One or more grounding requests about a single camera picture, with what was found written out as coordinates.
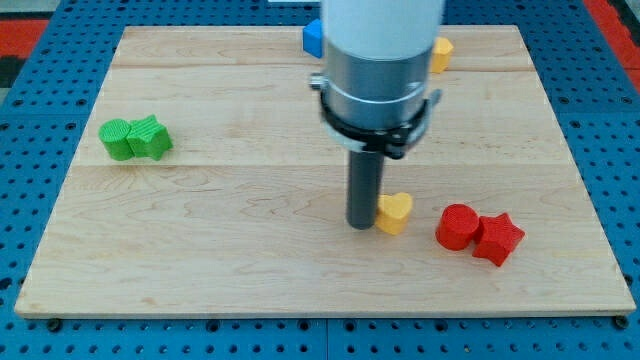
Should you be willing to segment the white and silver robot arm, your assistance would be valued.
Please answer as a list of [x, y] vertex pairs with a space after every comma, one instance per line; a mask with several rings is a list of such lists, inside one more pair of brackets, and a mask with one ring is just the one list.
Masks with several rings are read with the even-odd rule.
[[444, 0], [323, 0], [324, 70], [311, 86], [329, 134], [352, 152], [400, 159], [440, 94], [424, 96]]

